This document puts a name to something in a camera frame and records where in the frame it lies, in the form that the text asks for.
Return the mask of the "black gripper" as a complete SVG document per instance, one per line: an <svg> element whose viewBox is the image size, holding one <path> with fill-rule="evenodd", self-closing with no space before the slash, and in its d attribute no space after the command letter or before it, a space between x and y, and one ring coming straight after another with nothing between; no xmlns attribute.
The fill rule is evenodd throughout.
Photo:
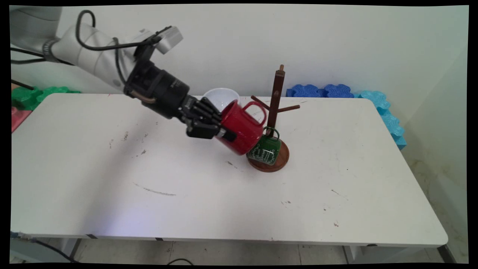
<svg viewBox="0 0 478 269"><path fill-rule="evenodd" d="M150 60L139 60L124 85L128 97L139 99L143 106L166 119L177 118L185 123L187 136L234 142L237 134L221 125L222 113L210 99L196 99L188 94L189 90L188 85Z"/></svg>

